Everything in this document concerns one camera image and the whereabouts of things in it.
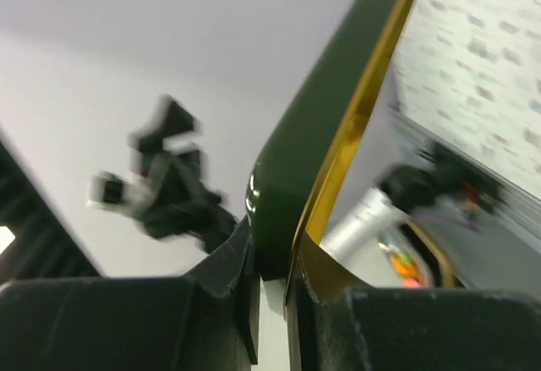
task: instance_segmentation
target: purple cable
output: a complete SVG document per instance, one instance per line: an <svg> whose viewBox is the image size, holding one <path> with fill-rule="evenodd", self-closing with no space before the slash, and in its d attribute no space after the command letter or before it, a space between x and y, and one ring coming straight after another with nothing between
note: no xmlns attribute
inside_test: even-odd
<svg viewBox="0 0 541 371"><path fill-rule="evenodd" d="M447 216L417 214L413 215L412 219L418 222L433 222L433 223L447 223L449 225L455 225L467 228L472 232L479 232L479 229L471 221L460 221Z"/></svg>

